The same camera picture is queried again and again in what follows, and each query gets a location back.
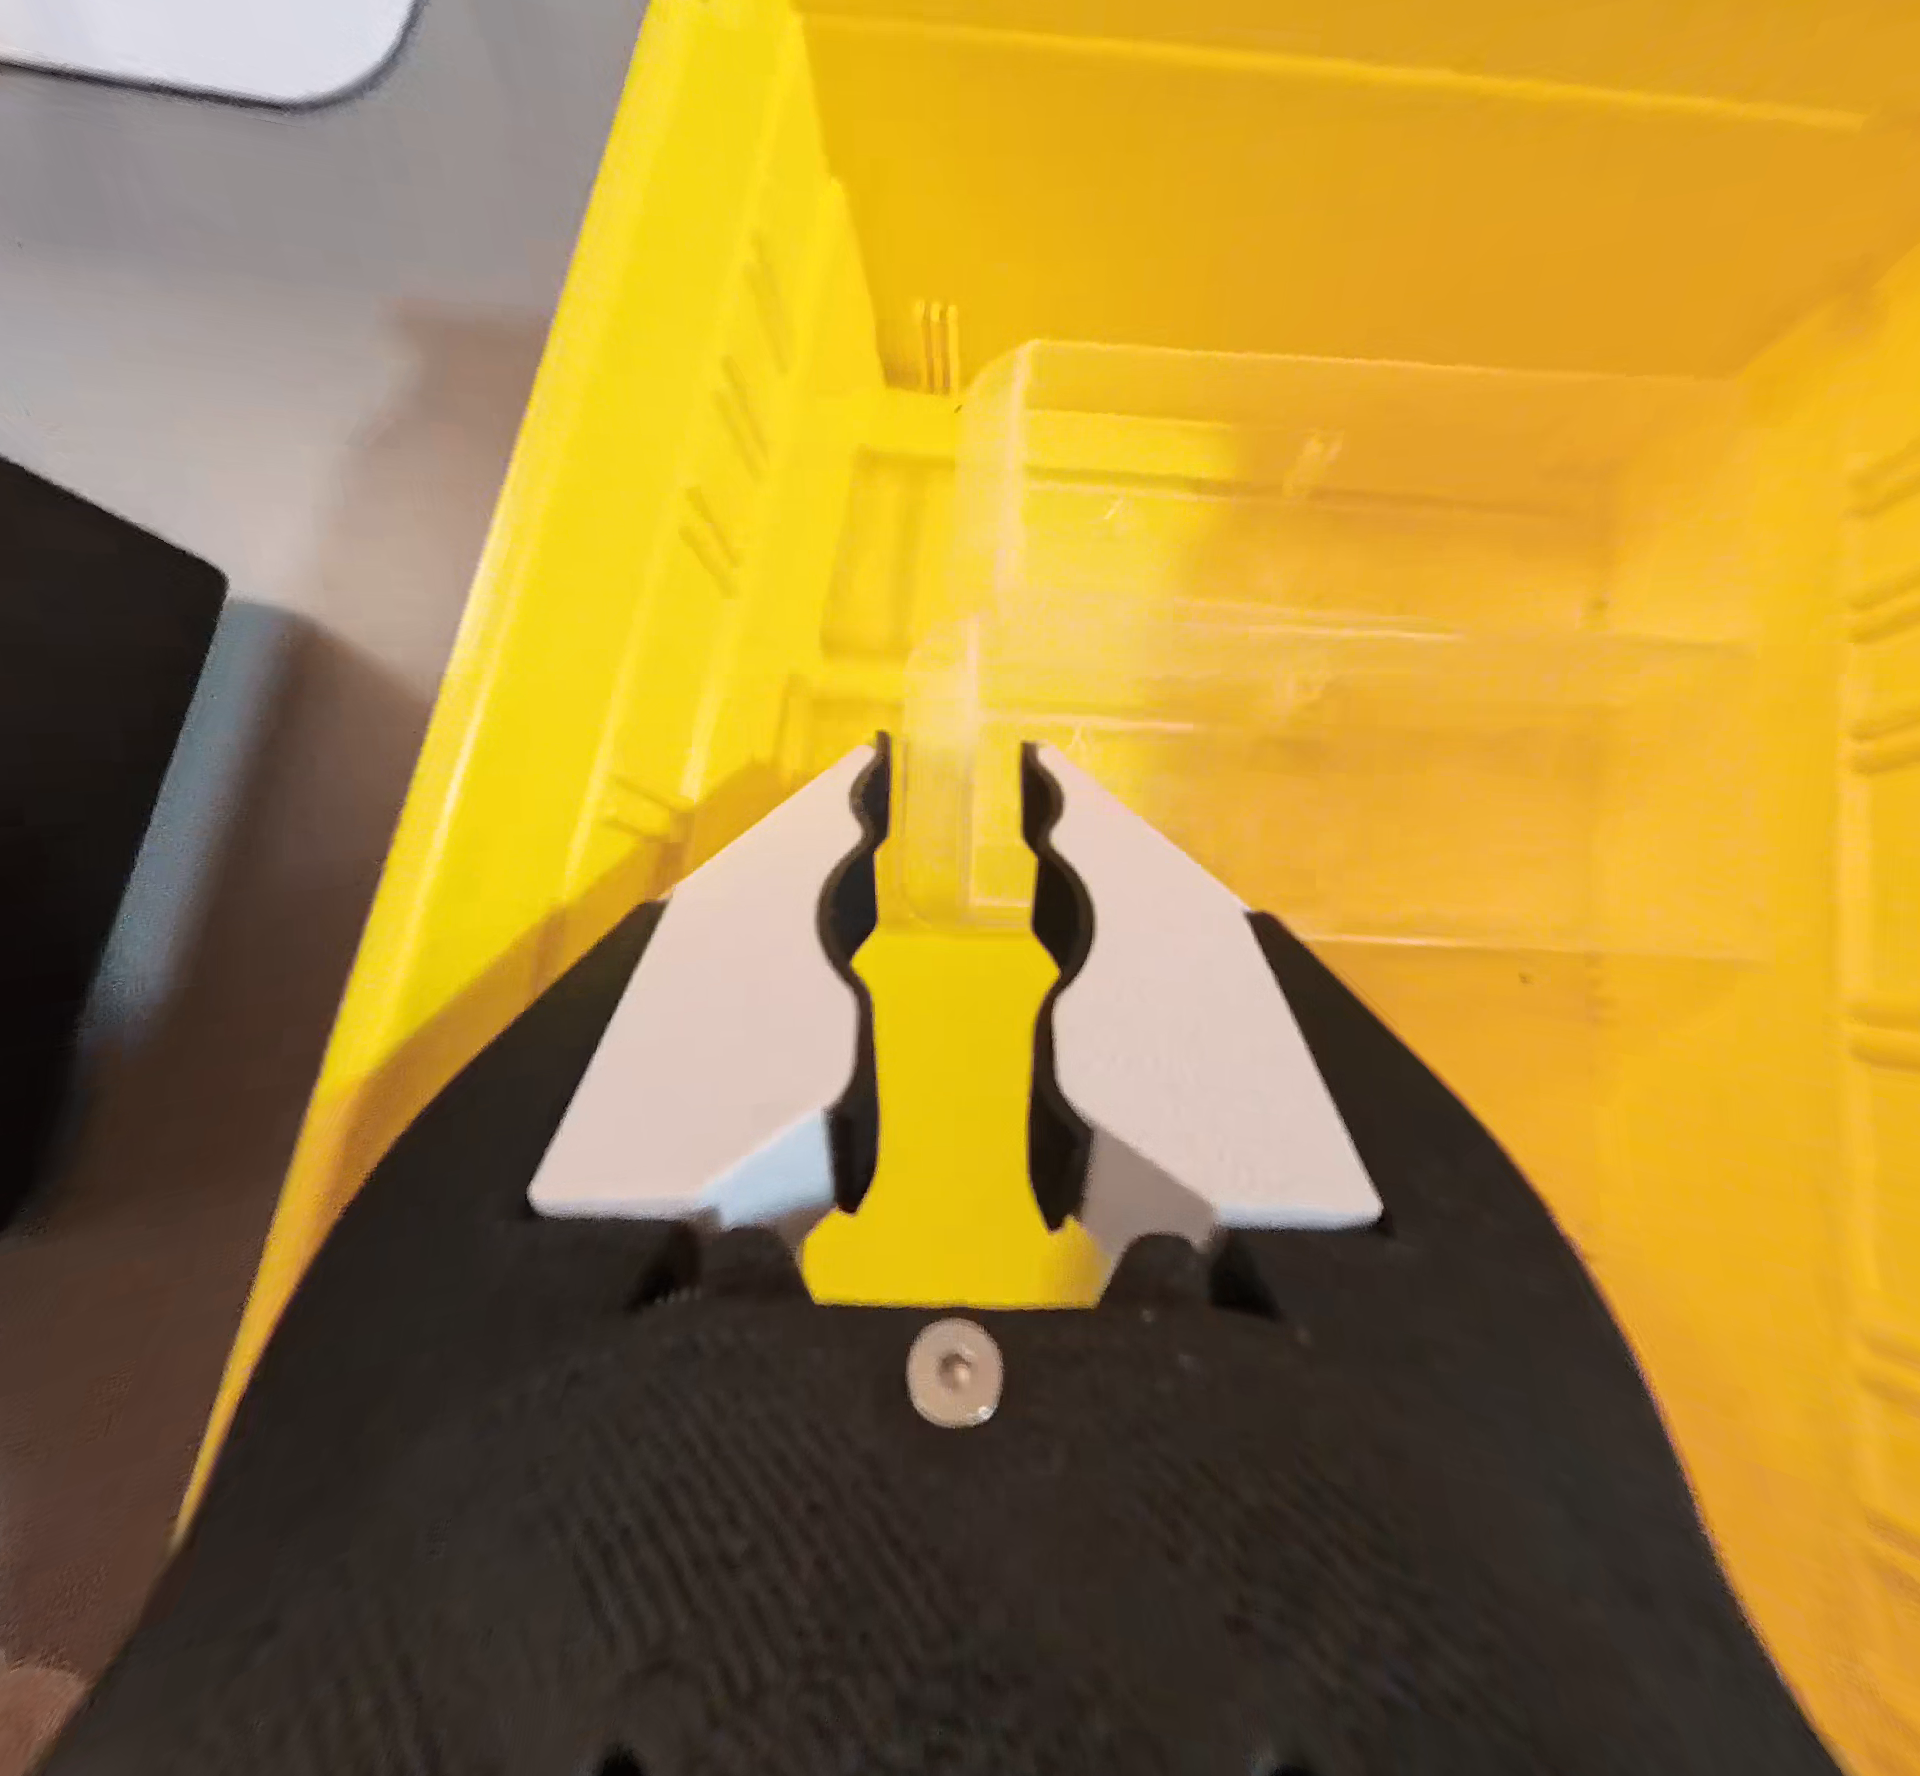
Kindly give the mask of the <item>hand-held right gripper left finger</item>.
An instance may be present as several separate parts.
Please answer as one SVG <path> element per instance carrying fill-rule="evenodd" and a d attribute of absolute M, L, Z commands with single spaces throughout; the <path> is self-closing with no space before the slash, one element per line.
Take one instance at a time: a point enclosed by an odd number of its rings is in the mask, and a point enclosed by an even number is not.
<path fill-rule="evenodd" d="M 674 883 L 529 1199 L 556 1218 L 809 1235 L 876 1166 L 874 1004 L 891 743 L 874 732 Z"/>

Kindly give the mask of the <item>black drawer cabinet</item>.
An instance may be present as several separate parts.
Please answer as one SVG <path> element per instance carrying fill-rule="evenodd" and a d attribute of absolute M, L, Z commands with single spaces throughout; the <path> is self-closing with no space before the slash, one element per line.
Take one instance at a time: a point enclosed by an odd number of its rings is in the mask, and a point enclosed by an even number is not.
<path fill-rule="evenodd" d="M 3 461 L 3 1221 L 49 1163 L 80 1018 L 228 577 Z"/>

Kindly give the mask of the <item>grey desk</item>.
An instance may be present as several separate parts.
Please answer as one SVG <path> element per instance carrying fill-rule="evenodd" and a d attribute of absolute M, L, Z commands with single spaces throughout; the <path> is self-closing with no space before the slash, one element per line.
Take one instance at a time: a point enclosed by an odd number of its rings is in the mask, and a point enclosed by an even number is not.
<path fill-rule="evenodd" d="M 3 1241 L 9 1756 L 171 1548 L 643 6 L 420 0 L 321 110 L 3 81 L 3 452 L 231 582 Z"/>

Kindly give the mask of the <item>clear plastic drawer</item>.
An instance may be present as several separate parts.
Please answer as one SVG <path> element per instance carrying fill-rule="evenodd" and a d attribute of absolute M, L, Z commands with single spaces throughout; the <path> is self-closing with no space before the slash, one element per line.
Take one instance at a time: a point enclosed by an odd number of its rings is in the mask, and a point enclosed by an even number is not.
<path fill-rule="evenodd" d="M 1070 598 L 947 621 L 904 673 L 913 914 L 1024 926 L 1024 744 L 1312 942 L 1676 959 L 1764 942 L 1738 643 Z"/>

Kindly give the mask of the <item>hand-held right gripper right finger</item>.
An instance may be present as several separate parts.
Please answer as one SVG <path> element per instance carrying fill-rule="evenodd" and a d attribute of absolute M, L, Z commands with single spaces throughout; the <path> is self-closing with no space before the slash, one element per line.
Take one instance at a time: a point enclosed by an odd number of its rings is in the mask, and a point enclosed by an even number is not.
<path fill-rule="evenodd" d="M 1019 758 L 1032 1021 L 1028 1182 L 1097 1244 L 1362 1231 L 1360 1148 L 1260 952 L 1256 912 L 1051 744 Z"/>

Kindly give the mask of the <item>yellow plastic bin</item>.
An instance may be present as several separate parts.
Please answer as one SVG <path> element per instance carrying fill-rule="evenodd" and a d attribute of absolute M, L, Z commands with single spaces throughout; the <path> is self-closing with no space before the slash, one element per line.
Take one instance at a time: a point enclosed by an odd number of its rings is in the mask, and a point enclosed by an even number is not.
<path fill-rule="evenodd" d="M 1738 643 L 1764 942 L 1246 904 L 1379 1218 L 1051 1231 L 1032 904 L 894 878 L 905 660 L 1031 598 Z M 874 732 L 863 1205 L 539 1216 Z M 1917 0 L 653 0 L 54 1769 L 1914 1774 Z"/>

